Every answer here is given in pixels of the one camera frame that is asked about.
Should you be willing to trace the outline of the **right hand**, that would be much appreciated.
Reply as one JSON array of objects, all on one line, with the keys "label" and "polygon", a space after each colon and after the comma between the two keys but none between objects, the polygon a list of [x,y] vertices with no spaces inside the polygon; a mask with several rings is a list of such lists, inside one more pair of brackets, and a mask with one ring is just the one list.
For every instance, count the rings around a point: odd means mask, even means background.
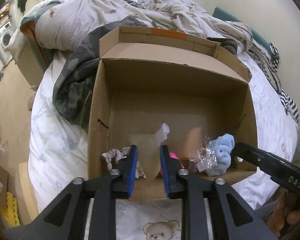
[{"label": "right hand", "polygon": [[267,226],[277,238],[283,236],[285,225],[295,226],[300,223],[300,209],[293,209],[298,202],[297,198],[296,194],[286,191],[274,206],[273,213],[268,218]]}]

